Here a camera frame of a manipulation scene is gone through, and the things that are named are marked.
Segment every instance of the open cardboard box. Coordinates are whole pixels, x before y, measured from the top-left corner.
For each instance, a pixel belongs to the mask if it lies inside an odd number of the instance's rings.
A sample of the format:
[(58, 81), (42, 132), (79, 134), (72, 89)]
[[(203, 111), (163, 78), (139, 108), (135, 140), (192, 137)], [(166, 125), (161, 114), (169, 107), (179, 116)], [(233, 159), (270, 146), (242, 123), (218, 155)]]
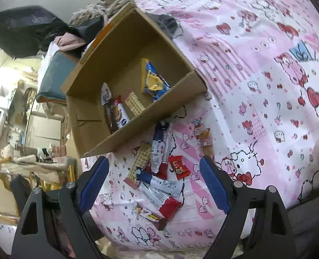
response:
[[(155, 102), (151, 95), (142, 92), (141, 58), (147, 58), (171, 87)], [(101, 104), (104, 82), (114, 98), (121, 95), (131, 119), (112, 135)], [(68, 113), (80, 157), (116, 150), (207, 90), (193, 65), (133, 3), (124, 6), (98, 34), (61, 89), (67, 95)], [(136, 117), (124, 103), (131, 91), (146, 108)]]

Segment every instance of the hello kitty print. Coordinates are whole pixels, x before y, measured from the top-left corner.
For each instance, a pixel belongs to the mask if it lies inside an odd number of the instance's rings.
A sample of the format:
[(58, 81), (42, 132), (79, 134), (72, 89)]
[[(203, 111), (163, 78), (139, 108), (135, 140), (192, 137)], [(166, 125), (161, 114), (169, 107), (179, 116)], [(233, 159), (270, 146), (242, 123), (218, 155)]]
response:
[[(153, 127), (108, 158), (110, 172), (91, 210), (104, 234), (132, 249), (189, 250), (210, 246), (225, 219), (199, 170), (209, 154), (232, 180), (252, 188), (274, 185), (286, 207), (319, 190), (319, 14), (309, 0), (135, 0), (144, 12), (178, 23), (173, 42), (194, 64), (208, 91), (171, 115), (172, 155), (191, 171), (183, 203), (163, 231), (132, 211), (155, 207), (123, 182), (141, 141)], [(92, 163), (83, 159), (84, 170)], [(171, 168), (168, 179), (176, 175)], [(250, 211), (241, 237), (249, 235)]]

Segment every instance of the silver screw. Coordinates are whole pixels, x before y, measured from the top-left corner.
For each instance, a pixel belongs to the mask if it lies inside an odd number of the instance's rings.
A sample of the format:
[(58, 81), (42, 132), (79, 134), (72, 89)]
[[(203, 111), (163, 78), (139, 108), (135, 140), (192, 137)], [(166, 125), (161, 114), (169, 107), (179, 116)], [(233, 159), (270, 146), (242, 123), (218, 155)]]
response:
[(34, 188), (34, 189), (32, 190), (32, 192), (33, 192), (34, 194), (38, 194), (41, 190), (42, 190), (42, 189), (41, 189), (40, 187), (37, 187), (37, 188)]
[(271, 193), (276, 193), (276, 187), (274, 187), (274, 186), (269, 186), (269, 191), (271, 192)]
[(72, 188), (74, 188), (74, 186), (75, 186), (75, 182), (68, 182), (68, 183), (66, 184), (66, 187), (67, 187), (68, 189), (72, 189)]
[(241, 187), (243, 186), (243, 183), (240, 182), (240, 181), (234, 181), (234, 186), (235, 186), (236, 188), (241, 188)]

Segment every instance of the cabinet door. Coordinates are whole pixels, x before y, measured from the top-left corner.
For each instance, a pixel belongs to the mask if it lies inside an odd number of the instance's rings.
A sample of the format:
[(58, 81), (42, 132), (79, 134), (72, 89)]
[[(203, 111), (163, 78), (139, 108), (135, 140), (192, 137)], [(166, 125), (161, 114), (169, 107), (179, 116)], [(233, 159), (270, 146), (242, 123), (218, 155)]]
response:
[(28, 132), (31, 136), (61, 139), (61, 122), (48, 118), (30, 116)]
[(26, 136), (25, 146), (30, 148), (49, 148), (50, 144), (52, 146), (60, 146), (59, 140), (48, 139), (43, 137), (38, 137), (34, 135)]

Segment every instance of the blue gripper pad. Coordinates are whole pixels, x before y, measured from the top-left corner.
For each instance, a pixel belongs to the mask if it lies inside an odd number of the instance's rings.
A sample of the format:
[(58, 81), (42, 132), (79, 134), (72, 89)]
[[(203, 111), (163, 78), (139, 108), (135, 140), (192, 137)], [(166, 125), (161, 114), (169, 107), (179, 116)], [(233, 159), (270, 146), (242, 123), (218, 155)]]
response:
[(228, 201), (228, 192), (223, 187), (221, 181), (216, 176), (216, 173), (212, 170), (211, 166), (216, 166), (212, 160), (208, 163), (208, 157), (202, 157), (199, 162), (199, 170), (202, 175), (207, 188), (210, 191), (212, 198), (218, 209), (223, 210), (225, 214), (229, 214), (231, 206)]
[(90, 210), (101, 190), (105, 178), (109, 173), (109, 161), (106, 157), (99, 157), (89, 171), (85, 171), (77, 180), (78, 207), (82, 214)]

